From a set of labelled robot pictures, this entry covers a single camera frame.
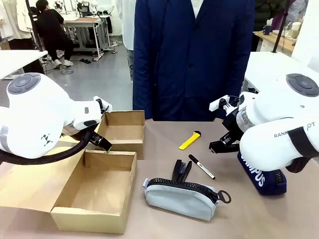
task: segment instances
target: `small cardboard box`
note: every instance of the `small cardboard box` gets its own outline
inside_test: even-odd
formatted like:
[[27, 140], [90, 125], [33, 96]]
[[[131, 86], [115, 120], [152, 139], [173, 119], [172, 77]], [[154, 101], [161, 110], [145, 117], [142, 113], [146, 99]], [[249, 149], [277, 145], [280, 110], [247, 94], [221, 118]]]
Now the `small cardboard box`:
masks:
[[51, 213], [63, 231], [123, 234], [136, 164], [134, 152], [86, 150], [51, 164], [15, 165], [0, 179], [0, 206]]
[[[106, 113], [95, 132], [112, 144], [112, 151], [136, 152], [143, 159], [145, 118], [144, 111], [114, 111]], [[58, 146], [74, 146], [78, 141], [62, 136]], [[91, 143], [86, 149], [102, 150]]]

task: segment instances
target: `navy blue coat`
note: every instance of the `navy blue coat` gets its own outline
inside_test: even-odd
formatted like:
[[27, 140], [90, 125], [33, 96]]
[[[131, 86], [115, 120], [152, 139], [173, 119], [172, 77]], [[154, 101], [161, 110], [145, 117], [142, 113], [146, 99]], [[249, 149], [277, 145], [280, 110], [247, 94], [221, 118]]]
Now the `navy blue coat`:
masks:
[[209, 103], [239, 95], [254, 8], [254, 0], [204, 0], [195, 19], [190, 0], [137, 0], [133, 109], [146, 119], [214, 120]]

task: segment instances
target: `gray floor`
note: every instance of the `gray floor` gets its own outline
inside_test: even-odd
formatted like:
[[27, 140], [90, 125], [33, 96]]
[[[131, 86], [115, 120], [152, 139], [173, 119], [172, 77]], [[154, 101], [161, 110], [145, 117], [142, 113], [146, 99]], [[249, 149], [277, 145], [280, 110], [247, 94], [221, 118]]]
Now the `gray floor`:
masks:
[[[113, 105], [113, 110], [131, 110], [133, 82], [130, 78], [126, 48], [116, 47], [117, 54], [105, 53], [98, 61], [89, 55], [75, 55], [71, 58], [74, 72], [62, 75], [60, 70], [48, 72], [48, 76], [58, 83], [76, 101], [90, 101], [99, 96]], [[91, 60], [91, 64], [80, 62], [81, 58]], [[6, 86], [8, 80], [0, 81], [0, 106], [8, 106]]]

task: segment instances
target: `workbench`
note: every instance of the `workbench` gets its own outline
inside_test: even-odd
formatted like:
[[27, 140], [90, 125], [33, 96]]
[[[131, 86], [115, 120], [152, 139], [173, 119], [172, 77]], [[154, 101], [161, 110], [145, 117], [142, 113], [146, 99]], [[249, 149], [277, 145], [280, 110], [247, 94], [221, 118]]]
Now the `workbench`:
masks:
[[48, 54], [38, 50], [0, 50], [0, 80], [21, 69], [22, 67]]
[[[255, 32], [254, 34], [263, 40], [260, 51], [272, 51], [274, 49], [278, 35], [272, 32], [269, 35], [264, 35], [262, 32]], [[278, 43], [277, 52], [282, 52], [288, 56], [291, 56], [295, 48], [293, 46], [295, 42], [295, 40], [290, 40], [281, 36]]]
[[285, 75], [299, 73], [312, 78], [319, 84], [319, 73], [299, 61], [280, 52], [251, 52], [242, 91], [248, 91], [248, 84], [258, 92], [274, 87], [274, 82]]
[[[70, 35], [69, 27], [76, 29], [79, 47], [74, 48], [74, 51], [97, 51], [98, 57], [96, 60], [99, 60], [102, 57], [105, 50], [114, 51], [114, 48], [110, 48], [111, 45], [106, 21], [99, 17], [80, 17], [76, 20], [65, 20], [64, 22], [65, 30], [68, 35]], [[88, 27], [93, 28], [96, 48], [85, 46], [89, 39], [89, 34], [86, 29]]]
[[[178, 147], [194, 130], [202, 136], [185, 151]], [[211, 141], [226, 133], [215, 122], [146, 122], [144, 160], [138, 160], [128, 224], [124, 235], [58, 231], [50, 214], [15, 208], [0, 208], [2, 239], [300, 239], [318, 238], [319, 168], [311, 160], [299, 174], [283, 172], [287, 193], [260, 196], [237, 159], [236, 153], [212, 154]], [[210, 222], [150, 207], [142, 186], [146, 178], [171, 178], [177, 159], [188, 162], [193, 154], [215, 176], [211, 180], [198, 166], [186, 181], [227, 191], [230, 204], [219, 203]], [[11, 165], [3, 163], [0, 175]]]

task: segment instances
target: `white sneaker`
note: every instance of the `white sneaker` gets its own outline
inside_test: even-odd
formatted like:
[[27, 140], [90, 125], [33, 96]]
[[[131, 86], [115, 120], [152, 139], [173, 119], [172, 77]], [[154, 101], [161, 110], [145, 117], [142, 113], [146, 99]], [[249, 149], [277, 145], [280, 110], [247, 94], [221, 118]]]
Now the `white sneaker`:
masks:
[[55, 69], [59, 69], [61, 66], [62, 66], [62, 63], [58, 59], [54, 60]]
[[73, 66], [73, 62], [72, 61], [68, 61], [68, 60], [64, 60], [64, 65], [65, 66]]

